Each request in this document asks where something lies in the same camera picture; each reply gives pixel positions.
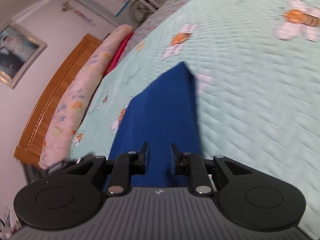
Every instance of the painting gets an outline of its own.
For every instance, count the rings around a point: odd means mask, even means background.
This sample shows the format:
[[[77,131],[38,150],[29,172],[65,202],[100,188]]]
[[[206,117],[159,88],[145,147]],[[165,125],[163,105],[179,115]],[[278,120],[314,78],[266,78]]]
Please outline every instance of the painting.
[[[14,88],[46,48],[45,42],[9,21],[0,27],[0,80]]]

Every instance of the blue cloth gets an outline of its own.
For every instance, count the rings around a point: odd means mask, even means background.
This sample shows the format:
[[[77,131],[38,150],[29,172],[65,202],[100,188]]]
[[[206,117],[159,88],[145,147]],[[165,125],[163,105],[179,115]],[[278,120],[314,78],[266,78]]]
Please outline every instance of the blue cloth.
[[[184,62],[162,74],[134,97],[113,142],[109,159],[139,152],[150,143],[146,175],[134,175],[132,186],[174,187],[188,185],[188,177],[172,175],[170,143],[180,152],[201,152],[196,120],[195,78]]]

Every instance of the metal screw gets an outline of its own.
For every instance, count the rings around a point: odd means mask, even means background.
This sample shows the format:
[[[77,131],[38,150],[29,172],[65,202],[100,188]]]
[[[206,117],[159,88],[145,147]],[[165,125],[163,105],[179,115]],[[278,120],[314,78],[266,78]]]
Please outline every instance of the metal screw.
[[[207,194],[211,192],[211,188],[209,186],[201,185],[196,187],[196,192],[199,194]]]
[[[123,187],[121,186],[111,186],[108,188],[108,191],[111,193],[111,194],[119,194],[119,193],[122,193],[123,192]]]

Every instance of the picture frame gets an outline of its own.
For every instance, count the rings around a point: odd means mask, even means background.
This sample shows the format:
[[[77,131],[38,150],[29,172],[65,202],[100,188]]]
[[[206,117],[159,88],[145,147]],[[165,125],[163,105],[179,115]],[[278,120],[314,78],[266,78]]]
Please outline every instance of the picture frame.
[[[47,44],[10,20],[0,27],[0,81],[14,89]]]

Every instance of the framed picture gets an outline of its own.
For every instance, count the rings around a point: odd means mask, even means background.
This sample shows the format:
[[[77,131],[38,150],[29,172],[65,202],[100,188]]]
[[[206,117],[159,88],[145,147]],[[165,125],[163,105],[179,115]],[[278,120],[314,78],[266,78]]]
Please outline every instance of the framed picture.
[[[9,21],[0,27],[0,80],[14,88],[46,43]]]

